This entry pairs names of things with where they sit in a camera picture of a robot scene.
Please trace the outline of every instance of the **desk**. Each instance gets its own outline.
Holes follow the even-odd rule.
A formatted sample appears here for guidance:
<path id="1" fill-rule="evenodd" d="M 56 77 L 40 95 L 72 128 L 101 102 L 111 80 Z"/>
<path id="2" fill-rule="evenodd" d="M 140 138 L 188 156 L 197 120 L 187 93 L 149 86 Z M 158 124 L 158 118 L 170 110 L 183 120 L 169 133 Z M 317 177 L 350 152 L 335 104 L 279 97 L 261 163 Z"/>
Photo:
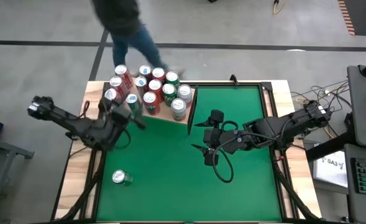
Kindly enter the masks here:
<path id="1" fill-rule="evenodd" d="M 366 147 L 366 77 L 357 66 L 348 66 L 352 119 L 347 131 L 338 137 L 307 151 L 307 158 L 313 161 L 343 149 L 345 144 Z"/>
<path id="2" fill-rule="evenodd" d="M 240 81 L 240 83 L 245 82 L 257 82 L 260 81 Z M 273 110 L 271 107 L 270 99 L 275 100 L 276 111 L 279 116 L 291 113 L 294 111 L 293 103 L 291 101 L 291 95 L 286 80 L 272 80 L 266 81 L 270 82 L 272 86 L 271 98 L 265 97 L 265 103 L 267 106 L 267 114 L 272 115 Z M 211 83 L 232 83 L 232 82 L 214 82 Z M 89 100 L 91 102 L 87 115 L 89 118 L 96 119 L 98 117 L 97 103 L 103 92 L 104 82 L 89 82 L 85 91 L 84 101 Z M 71 153 L 82 148 L 81 142 L 74 142 L 71 147 Z M 63 176 L 62 187 L 60 188 L 59 196 L 55 204 L 55 210 L 52 218 L 62 217 L 74 204 L 76 199 L 79 197 L 80 193 L 85 186 L 87 173 L 93 173 L 89 170 L 90 164 L 98 163 L 99 156 L 91 161 L 91 155 L 95 152 L 90 152 L 90 150 L 83 151 L 72 157 L 67 164 L 65 175 Z M 316 194 L 313 187 L 313 181 L 309 171 L 308 163 L 306 160 L 305 152 L 302 149 L 297 149 L 291 147 L 287 151 L 288 164 L 290 168 L 291 181 L 293 186 L 301 197 L 303 202 L 309 207 L 309 209 L 317 216 L 321 216 L 319 211 L 318 201 L 316 199 Z M 85 212 L 81 212 L 79 217 L 90 217 L 93 212 L 93 197 L 98 189 L 93 189 L 91 196 L 88 199 L 88 206 L 85 208 Z M 283 194 L 283 201 L 285 202 L 286 213 L 288 217 L 292 217 L 292 209 L 290 208 L 290 199 L 288 198 L 286 192 Z"/>

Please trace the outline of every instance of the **black cable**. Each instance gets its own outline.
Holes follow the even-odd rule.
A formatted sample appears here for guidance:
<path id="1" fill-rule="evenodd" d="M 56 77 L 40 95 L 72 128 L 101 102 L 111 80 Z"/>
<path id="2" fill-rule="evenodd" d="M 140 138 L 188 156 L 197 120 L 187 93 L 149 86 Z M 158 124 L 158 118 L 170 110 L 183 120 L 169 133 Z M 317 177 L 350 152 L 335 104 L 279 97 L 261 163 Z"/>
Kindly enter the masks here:
<path id="1" fill-rule="evenodd" d="M 237 138 L 232 138 L 232 139 L 230 139 L 230 140 L 228 140 L 228 141 L 226 141 L 226 142 L 224 142 L 223 144 L 221 144 L 219 147 L 217 147 L 215 150 L 214 150 L 214 152 L 213 152 L 213 156 L 212 156 L 212 166 L 213 166 L 213 171 L 214 171 L 214 173 L 216 174 L 216 176 L 218 177 L 218 179 L 219 180 L 221 180 L 221 181 L 223 181 L 224 183 L 229 183 L 229 182 L 231 182 L 232 180 L 233 180 L 233 178 L 234 178 L 234 168 L 232 168 L 232 164 L 231 164 L 231 162 L 230 162 L 230 160 L 228 159 L 228 157 L 227 157 L 227 155 L 226 155 L 226 153 L 223 151 L 223 150 L 220 150 L 223 146 L 225 146 L 226 144 L 229 144 L 230 142 L 232 142 L 232 141 L 235 141 Z M 228 180 L 226 180 L 226 179 L 224 179 L 224 178 L 222 178 L 222 176 L 219 174 L 219 172 L 217 171 L 217 168 L 216 168 L 216 165 L 215 165 L 215 163 L 216 163 L 216 154 L 217 154 L 217 152 L 218 151 L 221 151 L 221 154 L 224 156 L 224 158 L 226 158 L 226 161 L 227 161 L 227 163 L 228 163 L 228 165 L 229 165 L 229 167 L 230 167 L 230 171 L 231 171 L 231 176 L 230 176 L 230 179 L 228 179 Z"/>
<path id="2" fill-rule="evenodd" d="M 334 112 L 336 112 L 336 111 L 340 111 L 340 110 L 343 110 L 343 106 L 342 106 L 342 104 L 340 103 L 340 101 L 339 101 L 339 98 L 337 97 L 337 96 L 339 96 L 339 94 L 341 94 L 341 93 L 343 93 L 344 92 L 344 89 L 339 93 L 339 90 L 344 86 L 344 85 L 346 85 L 348 82 L 345 82 L 345 83 L 343 83 L 337 90 L 336 90 L 336 94 L 333 96 L 333 98 L 332 98 L 332 100 L 331 100 L 331 102 L 330 102 L 330 104 L 329 104 L 329 106 L 327 107 L 327 110 L 329 111 L 329 109 L 330 109 L 330 107 L 332 106 L 332 102 L 334 101 L 334 99 L 336 99 L 337 98 L 337 101 L 339 102 L 339 104 L 340 104 L 340 106 L 341 106 L 341 108 L 340 109 L 338 109 L 338 110 L 335 110 Z"/>
<path id="3" fill-rule="evenodd" d="M 123 131 L 126 133 L 127 138 L 129 139 L 128 140 L 128 143 L 126 145 L 124 145 L 124 146 L 116 147 L 116 149 L 125 149 L 125 148 L 127 148 L 129 146 L 130 142 L 132 141 L 132 137 L 130 136 L 129 132 L 126 129 L 124 129 Z"/>
<path id="4" fill-rule="evenodd" d="M 298 148 L 300 148 L 300 149 L 307 150 L 305 147 L 303 147 L 303 146 L 298 146 L 298 145 L 296 145 L 296 144 L 292 144 L 292 146 L 294 146 L 294 147 L 298 147 Z"/>
<path id="5" fill-rule="evenodd" d="M 224 126 L 225 126 L 226 124 L 232 124 L 232 125 L 234 125 L 234 126 L 235 126 L 235 129 L 234 129 L 234 130 L 238 130 L 238 124 L 237 124 L 235 121 L 225 121 L 225 122 L 223 122 L 223 123 L 221 124 L 221 131 L 226 131 L 226 130 L 224 130 Z"/>
<path id="6" fill-rule="evenodd" d="M 257 134 L 257 133 L 245 133 L 243 135 L 241 135 L 241 137 L 243 136 L 246 136 L 246 135 L 251 135 L 251 136 L 257 136 L 257 137 L 261 137 L 261 138 L 265 138 L 265 139 L 269 139 L 269 140 L 273 140 L 273 141 L 276 141 L 277 139 L 276 138 L 273 138 L 273 137 L 268 137 L 268 136 L 265 136 L 265 135 L 262 135 L 262 134 Z M 223 150 L 220 150 L 223 146 L 225 146 L 226 144 L 229 144 L 230 142 L 232 141 L 235 141 L 237 138 L 239 137 L 235 137 L 235 138 L 232 138 L 224 143 L 222 143 L 219 147 L 217 147 L 214 152 L 213 152 L 213 156 L 212 156 L 212 163 L 213 163 L 213 171 L 214 173 L 216 174 L 216 176 L 219 178 L 219 180 L 223 181 L 224 183 L 229 183 L 233 180 L 234 178 L 234 168 L 232 167 L 232 164 L 230 162 L 230 160 L 228 159 L 227 157 L 227 154 L 223 151 Z M 231 176 L 230 176 L 230 179 L 226 180 L 224 178 L 222 178 L 222 176 L 219 174 L 219 172 L 217 171 L 217 168 L 216 168 L 216 154 L 217 152 L 220 151 L 221 154 L 224 156 L 224 158 L 226 158 L 226 161 L 230 167 L 230 170 L 231 170 Z"/>
<path id="7" fill-rule="evenodd" d="M 340 96 L 339 94 L 336 93 L 332 93 L 333 95 L 336 95 L 340 100 L 342 100 L 344 103 L 346 103 L 350 108 L 352 108 L 351 103 L 346 100 L 345 98 L 343 98 L 342 96 Z"/>
<path id="8" fill-rule="evenodd" d="M 283 126 L 282 126 L 282 130 L 281 130 L 280 139 L 282 139 L 282 137 L 283 137 L 283 133 L 285 132 L 286 125 L 288 125 L 288 123 L 289 123 L 290 121 L 293 121 L 293 120 L 292 120 L 292 119 L 289 119 L 289 120 L 285 121 L 285 123 L 283 124 Z"/>
<path id="9" fill-rule="evenodd" d="M 79 152 L 81 152 L 81 151 L 83 151 L 83 150 L 85 150 L 85 149 L 87 149 L 87 148 L 88 148 L 88 146 L 86 146 L 86 147 L 84 147 L 84 148 L 79 149 L 78 151 L 74 152 L 73 154 L 70 154 L 70 155 L 68 156 L 68 158 L 71 158 L 73 155 L 75 155 L 75 154 L 77 154 L 77 153 L 79 153 Z"/>
<path id="10" fill-rule="evenodd" d="M 326 87 L 333 86 L 333 85 L 336 85 L 336 84 L 340 84 L 340 83 L 342 83 L 342 82 L 347 82 L 347 80 L 343 80 L 343 81 L 340 81 L 340 82 L 337 82 L 337 83 L 333 83 L 333 84 L 330 84 L 330 85 L 324 86 L 324 87 L 319 88 L 319 89 L 316 89 L 316 90 L 325 89 Z M 304 95 L 304 94 L 311 93 L 311 92 L 312 92 L 312 90 L 307 91 L 307 92 L 304 92 L 304 93 L 301 93 L 301 94 L 299 94 L 299 95 Z"/>
<path id="11" fill-rule="evenodd" d="M 332 126 L 330 124 L 327 124 L 327 126 L 332 130 L 332 132 L 336 135 L 336 136 L 339 136 L 337 134 L 337 132 L 332 128 Z"/>

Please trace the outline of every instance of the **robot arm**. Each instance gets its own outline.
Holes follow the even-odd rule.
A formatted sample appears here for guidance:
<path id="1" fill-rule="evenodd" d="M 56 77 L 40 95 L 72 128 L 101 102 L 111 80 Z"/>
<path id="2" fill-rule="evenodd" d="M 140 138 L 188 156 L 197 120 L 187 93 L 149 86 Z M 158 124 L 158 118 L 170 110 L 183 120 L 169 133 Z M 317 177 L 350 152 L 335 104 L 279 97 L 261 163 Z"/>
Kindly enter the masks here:
<path id="1" fill-rule="evenodd" d="M 35 96 L 28 107 L 28 114 L 36 119 L 53 121 L 68 130 L 66 136 L 78 136 L 85 146 L 95 150 L 110 151 L 126 129 L 129 121 L 133 121 L 140 129 L 145 124 L 134 118 L 129 111 L 106 98 L 101 99 L 99 109 L 105 114 L 105 119 L 89 119 L 85 113 L 88 109 L 85 103 L 84 113 L 75 116 L 54 105 L 50 97 Z"/>

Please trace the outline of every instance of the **green mat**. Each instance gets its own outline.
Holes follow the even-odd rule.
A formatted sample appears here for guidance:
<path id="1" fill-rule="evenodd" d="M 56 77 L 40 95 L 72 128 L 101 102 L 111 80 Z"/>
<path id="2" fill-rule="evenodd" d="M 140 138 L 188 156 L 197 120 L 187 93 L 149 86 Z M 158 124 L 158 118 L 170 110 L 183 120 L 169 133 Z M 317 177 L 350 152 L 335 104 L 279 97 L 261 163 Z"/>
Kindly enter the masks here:
<path id="1" fill-rule="evenodd" d="M 240 125 L 263 116 L 254 87 L 200 88 L 193 124 L 207 119 L 212 109 Z M 187 136 L 186 125 L 154 118 L 145 122 L 145 131 L 129 125 L 132 142 L 127 149 L 107 154 L 97 221 L 281 220 L 268 149 L 229 155 L 235 177 L 225 184 L 190 145 L 204 145 L 204 128 L 193 126 Z M 118 145 L 126 141 L 121 138 Z M 229 177 L 222 156 L 217 168 Z M 133 177 L 130 186 L 112 181 L 117 169 Z"/>

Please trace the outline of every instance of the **cable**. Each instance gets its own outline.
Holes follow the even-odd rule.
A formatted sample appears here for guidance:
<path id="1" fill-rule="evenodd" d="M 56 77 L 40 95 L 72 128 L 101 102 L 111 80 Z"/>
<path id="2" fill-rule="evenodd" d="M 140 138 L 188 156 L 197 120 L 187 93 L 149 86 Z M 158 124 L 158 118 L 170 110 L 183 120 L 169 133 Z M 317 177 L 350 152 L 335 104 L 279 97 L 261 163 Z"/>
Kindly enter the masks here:
<path id="1" fill-rule="evenodd" d="M 224 130 L 224 127 L 226 124 L 232 124 L 235 126 L 234 130 L 238 130 L 238 124 L 235 121 L 225 121 L 221 124 L 221 131 L 226 131 L 226 130 Z"/>
<path id="2" fill-rule="evenodd" d="M 116 149 L 125 149 L 125 148 L 127 148 L 127 147 L 129 146 L 130 142 L 132 141 L 132 137 L 130 136 L 129 132 L 128 132 L 126 129 L 124 129 L 123 131 L 126 133 L 127 138 L 128 138 L 129 140 L 128 140 L 128 142 L 127 142 L 127 144 L 126 144 L 126 145 L 121 146 L 121 147 L 116 147 Z"/>
<path id="3" fill-rule="evenodd" d="M 339 81 L 339 82 L 337 82 L 337 83 L 333 83 L 333 84 L 330 84 L 330 85 L 324 86 L 324 87 L 319 88 L 319 89 L 317 89 L 317 90 L 325 89 L 326 87 L 333 86 L 333 85 L 336 85 L 336 84 L 340 84 L 340 83 L 343 83 L 343 82 L 347 82 L 347 80 Z M 298 95 L 302 95 L 302 96 L 303 96 L 304 94 L 311 93 L 311 92 L 312 92 L 312 90 L 307 91 L 307 92 L 304 92 L 304 93 L 299 93 L 299 94 L 297 94 L 296 96 L 298 96 Z"/>
<path id="4" fill-rule="evenodd" d="M 324 127 L 325 133 L 331 138 L 334 139 L 333 135 Z"/>
<path id="5" fill-rule="evenodd" d="M 277 12 L 277 5 L 279 2 L 280 2 L 279 0 L 274 0 L 273 15 L 277 15 L 278 13 L 280 13 L 282 9 L 285 7 L 285 4 L 288 2 L 288 0 L 285 0 L 285 2 L 282 4 L 281 9 Z"/>
<path id="6" fill-rule="evenodd" d="M 301 93 L 298 93 L 298 92 L 295 92 L 295 91 L 290 91 L 290 93 L 294 93 L 294 94 L 297 94 L 296 96 L 302 96 L 304 99 L 308 100 L 307 97 L 305 97 L 303 94 Z"/>
<path id="7" fill-rule="evenodd" d="M 293 120 L 292 119 L 289 119 L 289 120 L 285 121 L 285 123 L 282 126 L 280 139 L 282 139 L 283 133 L 285 132 L 286 125 L 288 125 L 289 121 L 293 121 Z"/>
<path id="8" fill-rule="evenodd" d="M 332 128 L 332 126 L 330 124 L 327 124 L 327 126 L 332 130 L 332 132 L 333 132 L 334 135 L 339 136 L 337 134 L 337 132 Z"/>
<path id="9" fill-rule="evenodd" d="M 246 136 L 246 135 L 257 136 L 257 137 L 260 137 L 260 138 L 265 138 L 265 139 L 269 139 L 269 140 L 273 140 L 273 141 L 277 140 L 276 138 L 268 137 L 268 136 L 265 136 L 265 135 L 262 135 L 262 134 L 257 134 L 257 133 L 245 133 L 245 134 L 242 134 L 240 137 L 243 137 L 243 136 Z M 232 164 L 231 164 L 230 160 L 228 159 L 227 154 L 223 150 L 221 150 L 221 148 L 224 147 L 226 144 L 229 144 L 230 142 L 235 141 L 237 138 L 239 138 L 239 137 L 234 137 L 234 138 L 222 143 L 213 152 L 213 156 L 212 156 L 213 171 L 216 174 L 216 176 L 218 177 L 218 179 L 223 181 L 224 183 L 229 183 L 233 180 L 233 178 L 234 178 L 234 168 L 232 167 Z M 219 174 L 219 172 L 217 171 L 217 167 L 216 167 L 215 163 L 216 163 L 216 154 L 217 154 L 218 151 L 220 151 L 221 154 L 224 156 L 224 158 L 226 158 L 228 166 L 230 167 L 231 176 L 230 176 L 230 179 L 228 179 L 228 180 L 224 179 Z"/>
<path id="10" fill-rule="evenodd" d="M 67 119 L 74 121 L 74 120 L 81 119 L 82 117 L 85 118 L 86 117 L 86 112 L 88 111 L 89 106 L 90 106 L 90 101 L 86 100 L 84 105 L 83 105 L 82 113 L 77 118 L 67 118 Z"/>
<path id="11" fill-rule="evenodd" d="M 223 151 L 223 150 L 220 150 L 223 146 L 225 146 L 226 144 L 229 144 L 230 142 L 232 142 L 232 141 L 235 141 L 237 139 L 237 137 L 235 137 L 235 138 L 232 138 L 232 139 L 230 139 L 230 140 L 228 140 L 228 141 L 226 141 L 226 142 L 224 142 L 223 144 L 221 144 L 219 147 L 217 147 L 215 150 L 214 150 L 214 152 L 213 152 L 213 156 L 212 156 L 212 166 L 213 166 L 213 171 L 214 171 L 214 173 L 216 174 L 216 176 L 218 177 L 218 179 L 219 180 L 221 180 L 221 181 L 223 181 L 224 183 L 229 183 L 229 182 L 231 182 L 232 180 L 233 180 L 233 178 L 234 178 L 234 168 L 232 168 L 232 164 L 231 164 L 231 162 L 230 162 L 230 160 L 228 159 L 228 157 L 227 157 L 227 155 L 226 155 L 226 153 Z M 226 180 L 226 179 L 224 179 L 224 178 L 222 178 L 222 176 L 219 174 L 219 172 L 217 171 L 217 167 L 216 167 L 216 165 L 215 165 L 215 163 L 216 163 L 216 154 L 217 154 L 217 152 L 218 151 L 221 151 L 221 154 L 224 156 L 224 158 L 226 158 L 226 161 L 227 161 L 227 163 L 228 163 L 228 165 L 229 165 L 229 167 L 230 167 L 230 171 L 231 171 L 231 176 L 230 176 L 230 179 L 228 179 L 228 180 Z"/>
<path id="12" fill-rule="evenodd" d="M 81 152 L 81 151 L 83 151 L 83 150 L 85 150 L 85 149 L 87 149 L 87 148 L 88 148 L 88 146 L 86 146 L 86 147 L 84 147 L 84 148 L 79 149 L 78 151 L 74 152 L 73 154 L 70 154 L 70 155 L 68 156 L 68 158 L 71 158 L 73 155 L 75 155 L 75 154 L 77 154 L 77 153 L 79 153 L 79 152 Z"/>
<path id="13" fill-rule="evenodd" d="M 327 107 L 327 110 L 329 111 L 330 110 L 330 108 L 331 108 L 331 105 L 332 105 L 332 102 L 334 101 L 334 99 L 335 98 L 337 98 L 337 102 L 340 104 L 340 106 L 341 106 L 341 108 L 340 109 L 338 109 L 338 110 L 335 110 L 334 112 L 336 112 L 336 111 L 340 111 L 340 110 L 343 110 L 343 106 L 342 106 L 342 104 L 341 104 L 341 102 L 340 102 L 340 100 L 339 100 L 339 98 L 337 97 L 337 96 L 339 96 L 339 94 L 341 94 L 341 93 L 343 93 L 344 91 L 347 91 L 347 90 L 344 90 L 346 87 L 347 87 L 347 85 L 345 85 L 346 83 L 343 83 L 339 88 L 337 88 L 336 90 L 336 94 L 333 96 L 333 98 L 332 98 L 332 100 L 331 100 L 331 102 L 330 102 L 330 104 L 329 104 L 329 106 Z"/>
<path id="14" fill-rule="evenodd" d="M 300 148 L 300 149 L 307 150 L 305 147 L 303 147 L 303 146 L 298 146 L 298 145 L 296 145 L 296 144 L 292 144 L 292 146 L 294 146 L 294 147 L 298 147 L 298 148 Z"/>

